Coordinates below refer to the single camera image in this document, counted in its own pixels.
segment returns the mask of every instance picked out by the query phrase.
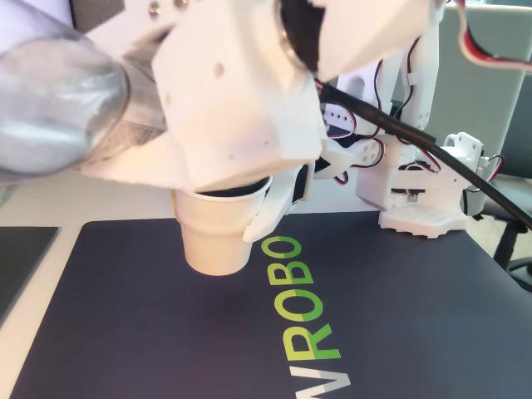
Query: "wire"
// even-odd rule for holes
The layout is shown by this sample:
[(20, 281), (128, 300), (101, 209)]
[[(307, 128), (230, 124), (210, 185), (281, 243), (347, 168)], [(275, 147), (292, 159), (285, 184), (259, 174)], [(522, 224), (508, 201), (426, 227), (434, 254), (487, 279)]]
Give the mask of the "wire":
[(471, 33), (467, 19), (466, 0), (456, 0), (456, 4), (460, 19), (458, 43), (465, 58), (481, 67), (532, 72), (532, 62), (499, 57), (482, 48)]
[(375, 161), (375, 163), (371, 165), (351, 165), (352, 168), (367, 169), (367, 168), (372, 168), (374, 166), (377, 166), (381, 163), (382, 158), (384, 158), (384, 152), (386, 150), (386, 146), (384, 145), (384, 142), (382, 142), (379, 139), (374, 139), (374, 141), (379, 143), (379, 146), (381, 147), (381, 151), (380, 151), (381, 154), (379, 155), (379, 158)]
[(421, 153), (434, 165), (434, 167), (436, 168), (436, 173), (441, 172), (440, 164), (438, 164), (438, 161), (435, 160), (432, 155), (430, 155), (428, 152), (421, 148), (419, 149), (419, 151), (421, 151)]
[(470, 183), (478, 187), (480, 190), (490, 197), (494, 202), (505, 209), (509, 214), (514, 216), (517, 220), (532, 229), (532, 217), (523, 211), (519, 206), (512, 202), (509, 198), (501, 194), (494, 186), (482, 179), (473, 170), (469, 169), (462, 162), (449, 154), (446, 150), (436, 145), (436, 138), (428, 135), (424, 131), (419, 131), (413, 126), (409, 126), (397, 119), (379, 111), (374, 106), (349, 96), (348, 94), (339, 91), (337, 88), (330, 85), (324, 85), (322, 94), (320, 96), (322, 102), (329, 104), (336, 104), (343, 106), (360, 116), (373, 125), (380, 126), (383, 130), (390, 134), (397, 135), (399, 138), (412, 143), (418, 148), (427, 151), (439, 161), (448, 165), (458, 175), (468, 180)]
[[(413, 162), (407, 165), (405, 170), (410, 170), (412, 167), (422, 168), (425, 172), (430, 173), (431, 175), (437, 175), (440, 172), (439, 170), (432, 170), (430, 167), (425, 164), (422, 164), (421, 162)], [(406, 193), (408, 195), (412, 195), (411, 189), (406, 189)]]
[[(314, 84), (316, 85), (316, 91), (318, 92), (318, 94), (320, 94), (322, 92), (322, 89), (323, 89), (323, 82), (320, 81), (319, 79), (317, 78), (314, 78)], [(352, 112), (350, 112), (348, 109), (346, 108), (343, 108), (345, 110), (345, 112), (349, 115), (349, 117), (351, 118), (351, 122), (352, 122), (352, 130), (349, 132), (349, 133), (346, 133), (346, 134), (343, 134), (343, 135), (329, 135), (327, 133), (327, 137), (330, 137), (332, 139), (345, 139), (346, 137), (349, 137), (350, 135), (354, 134), (355, 133), (355, 130), (357, 129), (357, 118), (355, 118), (355, 116), (353, 115)]]
[(334, 181), (336, 181), (339, 185), (346, 185), (347, 183), (349, 183), (349, 175), (347, 174), (347, 172), (343, 172), (342, 177), (343, 180), (339, 177), (335, 177)]
[(436, 175), (438, 173), (438, 170), (432, 170), (427, 165), (422, 164), (421, 162), (414, 162), (413, 164), (409, 164), (405, 170), (410, 170), (413, 167), (422, 168), (425, 172), (430, 173), (431, 175)]
[(464, 202), (464, 215), (467, 216), (467, 212), (469, 212), (469, 205), (467, 204), (467, 190), (462, 190), (462, 198)]
[[(379, 90), (377, 89), (377, 80), (378, 80), (379, 74), (381, 73), (383, 62), (384, 60), (379, 61), (377, 65), (377, 69), (375, 70), (375, 77), (373, 78), (373, 90), (375, 91), (375, 97), (377, 98), (377, 105), (378, 105), (379, 111), (382, 111), (382, 101), (381, 101), (381, 97), (379, 96)], [(374, 139), (375, 137), (379, 135), (380, 132), (381, 132), (381, 128), (377, 126), (375, 133), (373, 133), (373, 135), (370, 135), (369, 137), (363, 136), (362, 138), (364, 140)]]
[[(421, 37), (418, 37), (411, 45), (410, 47), (410, 51), (408, 52), (408, 56), (406, 57), (406, 75), (410, 75), (411, 72), (412, 72), (412, 69), (411, 69), (411, 55), (412, 53), (414, 52), (414, 49), (416, 48), (416, 45), (417, 43), (419, 42), (419, 39), (421, 39)], [(397, 118), (399, 119), (399, 113), (405, 109), (405, 106), (408, 105), (408, 103), (410, 102), (410, 100), (412, 99), (412, 97), (414, 96), (414, 86), (413, 85), (408, 85), (410, 87), (410, 93), (408, 94), (408, 97), (406, 98), (405, 102), (402, 104), (402, 106), (400, 106), (397, 111), (395, 112), (395, 114), (393, 114), (393, 117), (394, 118)], [(400, 139), (399, 137), (396, 137), (399, 142), (403, 145), (410, 145), (410, 143), (408, 143), (407, 141), (404, 141), (402, 139)]]
[[(505, 157), (504, 156), (502, 156), (502, 155), (493, 155), (488, 160), (488, 165), (490, 164), (490, 162), (492, 160), (496, 160), (496, 159), (498, 159), (499, 161), (497, 162), (497, 165), (495, 166), (495, 169), (493, 169), (493, 172), (491, 172), (490, 177), (488, 177), (488, 179), (486, 181), (491, 182), (499, 174), (500, 169), (502, 168), (502, 165), (505, 164)], [(480, 191), (480, 189), (475, 189), (475, 190), (467, 189), (467, 191), (469, 191), (470, 193), (478, 193)]]

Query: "screw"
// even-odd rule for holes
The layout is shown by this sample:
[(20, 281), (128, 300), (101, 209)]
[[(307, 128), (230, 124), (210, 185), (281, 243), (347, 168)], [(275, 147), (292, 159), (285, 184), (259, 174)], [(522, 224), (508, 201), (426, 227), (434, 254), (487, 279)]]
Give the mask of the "screw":
[(150, 7), (148, 8), (148, 13), (150, 14), (150, 17), (152, 20), (155, 20), (160, 15), (160, 6), (158, 2), (153, 2), (150, 4)]
[(174, 5), (177, 8), (186, 8), (189, 5), (189, 0), (174, 0)]

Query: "black mouse pad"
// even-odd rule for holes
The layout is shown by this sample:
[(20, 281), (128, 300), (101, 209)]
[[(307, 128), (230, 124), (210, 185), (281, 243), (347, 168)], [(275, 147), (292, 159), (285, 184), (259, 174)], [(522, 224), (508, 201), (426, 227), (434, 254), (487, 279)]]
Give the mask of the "black mouse pad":
[(0, 327), (57, 227), (0, 227)]
[(13, 399), (523, 398), (532, 301), (465, 232), (290, 215), (226, 277), (171, 219), (87, 224)]

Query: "white table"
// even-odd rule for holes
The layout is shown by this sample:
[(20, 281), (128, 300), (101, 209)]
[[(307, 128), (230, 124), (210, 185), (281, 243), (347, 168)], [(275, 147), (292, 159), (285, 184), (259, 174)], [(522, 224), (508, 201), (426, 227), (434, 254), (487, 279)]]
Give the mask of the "white table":
[[(297, 212), (372, 210), (356, 197), (356, 175), (350, 174), (343, 187), (315, 180), (312, 200)], [(11, 394), (81, 227), (95, 220), (172, 217), (168, 190), (92, 180), (74, 171), (18, 188), (0, 208), (0, 226), (57, 226), (60, 231), (0, 327), (0, 399)]]

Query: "white paper cup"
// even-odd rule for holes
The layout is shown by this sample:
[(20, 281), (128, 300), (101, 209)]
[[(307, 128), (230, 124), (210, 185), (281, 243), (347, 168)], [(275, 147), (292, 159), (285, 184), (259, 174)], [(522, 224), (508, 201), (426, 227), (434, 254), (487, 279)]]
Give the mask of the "white paper cup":
[(249, 260), (251, 243), (244, 231), (260, 211), (272, 178), (261, 189), (241, 197), (211, 197), (176, 191), (186, 261), (211, 276), (238, 272)]

